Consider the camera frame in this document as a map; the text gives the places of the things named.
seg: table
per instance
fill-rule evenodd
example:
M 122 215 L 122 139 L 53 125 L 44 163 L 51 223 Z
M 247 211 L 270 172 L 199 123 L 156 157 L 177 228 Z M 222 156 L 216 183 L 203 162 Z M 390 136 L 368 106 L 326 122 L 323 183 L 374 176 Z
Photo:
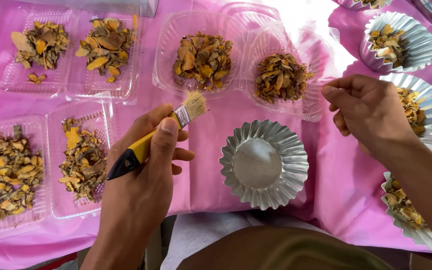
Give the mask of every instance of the table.
M 179 104 L 179 96 L 156 88 L 151 74 L 156 53 L 159 29 L 165 15 L 187 9 L 221 10 L 230 0 L 160 0 L 155 18 L 144 18 L 140 45 L 141 74 L 137 85 L 136 105 L 112 102 L 112 122 L 115 138 L 120 138 L 133 120 L 149 109 L 163 103 Z M 406 13 L 419 20 L 432 33 L 432 25 L 406 0 L 394 0 L 383 9 L 368 11 L 346 10 L 332 0 L 269 1 L 253 3 L 273 6 L 285 23 L 294 17 L 312 20 L 318 28 L 339 29 L 341 45 L 337 45 L 336 58 L 343 75 L 361 73 L 373 77 L 379 74 L 359 60 L 359 44 L 364 25 L 374 15 L 386 11 Z M 0 0 L 0 43 L 9 33 L 1 26 L 13 16 L 19 2 Z M 432 84 L 432 64 L 424 70 L 411 73 Z M 66 103 L 63 96 L 34 98 L 27 95 L 0 92 L 0 119 L 19 114 L 48 114 Z M 195 160 L 181 162 L 183 174 L 174 177 L 174 195 L 168 215 L 191 212 L 229 212 L 250 209 L 249 203 L 239 202 L 224 186 L 219 173 L 222 165 L 221 147 L 234 128 L 244 121 L 270 119 L 289 126 L 303 141 L 308 152 L 309 171 L 304 189 L 297 198 L 278 209 L 296 216 L 355 245 L 388 247 L 412 251 L 427 251 L 415 245 L 410 238 L 392 225 L 392 219 L 381 201 L 384 195 L 380 185 L 386 169 L 363 154 L 353 137 L 342 137 L 327 109 L 319 122 L 307 122 L 295 117 L 262 110 L 240 91 L 224 98 L 208 101 L 210 111 L 188 126 L 190 138 L 179 147 L 196 152 Z M 63 256 L 91 246 L 98 233 L 99 213 L 57 221 L 47 218 L 38 229 L 0 239 L 0 268 L 20 269 L 41 261 Z

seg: yellow brush handle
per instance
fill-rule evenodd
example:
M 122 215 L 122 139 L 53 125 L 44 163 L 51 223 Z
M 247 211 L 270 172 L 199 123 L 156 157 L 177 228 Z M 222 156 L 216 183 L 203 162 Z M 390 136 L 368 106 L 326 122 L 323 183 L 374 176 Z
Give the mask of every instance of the yellow brush handle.
M 181 124 L 176 114 L 174 112 L 171 112 L 168 117 L 176 120 L 177 130 L 181 130 Z M 149 157 L 149 147 L 151 146 L 151 139 L 153 138 L 155 132 L 156 130 L 153 130 L 151 133 L 147 134 L 146 136 L 128 147 L 128 149 L 131 149 L 134 152 L 140 164 L 145 162 Z

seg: empty foil cup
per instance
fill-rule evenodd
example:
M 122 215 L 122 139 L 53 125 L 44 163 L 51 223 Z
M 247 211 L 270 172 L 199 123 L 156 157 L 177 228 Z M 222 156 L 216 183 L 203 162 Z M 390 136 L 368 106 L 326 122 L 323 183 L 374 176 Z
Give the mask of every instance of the empty foil cup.
M 224 185 L 261 210 L 285 206 L 308 178 L 308 155 L 298 135 L 270 120 L 244 122 L 221 148 Z
M 391 173 L 389 171 L 384 173 L 384 177 L 386 179 L 386 182 L 383 183 L 381 187 L 385 192 L 387 192 L 391 188 L 391 181 L 393 181 L 393 179 L 391 178 Z M 388 206 L 386 214 L 390 215 L 393 218 L 393 225 L 402 230 L 403 236 L 413 239 L 414 243 L 417 245 L 425 245 L 428 247 L 429 250 L 432 250 L 431 229 L 429 229 L 428 227 L 421 228 L 419 230 L 414 229 L 413 227 L 411 227 L 410 224 L 405 221 L 403 217 L 400 217 L 391 210 L 388 200 L 385 196 L 381 197 L 381 200 Z
M 404 64 L 397 68 L 393 68 L 393 63 L 384 63 L 384 57 L 376 57 L 376 51 L 370 50 L 372 46 L 372 42 L 368 41 L 370 33 L 375 30 L 381 31 L 386 24 L 389 24 L 394 32 L 404 30 L 401 39 L 408 41 L 404 48 L 407 49 L 409 56 L 405 59 Z M 363 62 L 374 71 L 381 73 L 413 72 L 431 64 L 432 34 L 419 21 L 406 14 L 386 12 L 374 16 L 366 25 L 364 33 L 364 39 L 359 46 L 359 55 Z
M 380 9 L 385 5 L 391 4 L 393 0 L 376 0 L 372 4 L 364 4 L 363 1 L 355 1 L 355 0 L 336 0 L 338 4 L 345 9 L 354 10 L 354 11 L 362 11 L 369 9 Z
M 404 73 L 391 73 L 379 79 L 392 82 L 399 88 L 419 92 L 416 102 L 419 104 L 419 109 L 424 111 L 426 120 L 423 122 L 425 130 L 417 136 L 432 150 L 432 86 L 418 77 Z

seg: brush bristles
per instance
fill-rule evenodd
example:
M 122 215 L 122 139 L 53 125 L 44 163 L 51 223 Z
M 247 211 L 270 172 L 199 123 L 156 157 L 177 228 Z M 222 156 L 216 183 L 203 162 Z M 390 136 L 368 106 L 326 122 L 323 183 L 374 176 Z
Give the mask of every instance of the brush bristles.
M 183 105 L 188 112 L 190 120 L 195 119 L 201 114 L 206 113 L 206 99 L 199 92 L 188 91 L 188 96 L 183 101 Z

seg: pastry brush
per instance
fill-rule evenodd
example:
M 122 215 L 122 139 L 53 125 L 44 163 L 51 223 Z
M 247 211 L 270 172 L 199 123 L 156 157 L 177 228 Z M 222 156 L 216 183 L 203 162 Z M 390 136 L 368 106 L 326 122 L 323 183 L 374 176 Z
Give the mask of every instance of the pastry brush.
M 199 92 L 187 93 L 186 100 L 168 115 L 176 120 L 178 130 L 182 130 L 191 120 L 206 112 L 206 100 L 203 95 Z M 154 130 L 129 146 L 109 170 L 106 180 L 118 178 L 141 167 L 149 157 L 151 139 L 155 132 Z

